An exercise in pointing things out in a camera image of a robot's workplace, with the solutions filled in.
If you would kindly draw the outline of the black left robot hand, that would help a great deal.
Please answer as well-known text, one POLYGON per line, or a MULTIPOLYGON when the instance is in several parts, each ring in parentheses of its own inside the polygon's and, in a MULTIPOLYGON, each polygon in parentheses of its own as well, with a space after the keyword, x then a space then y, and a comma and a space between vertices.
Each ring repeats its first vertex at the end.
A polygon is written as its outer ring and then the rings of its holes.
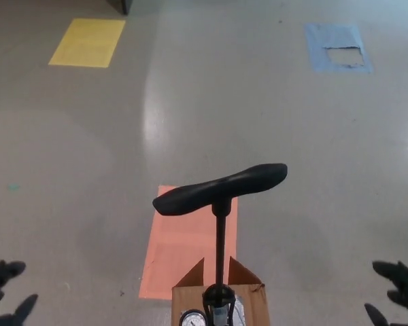
MULTIPOLYGON (((20 276, 26 268, 23 261, 6 262, 0 260, 0 301, 4 297, 2 288, 13 278, 20 276)), ((24 325, 28 316, 32 313, 37 300, 38 294, 34 293, 24 299, 13 313, 0 315, 0 325, 24 325)))

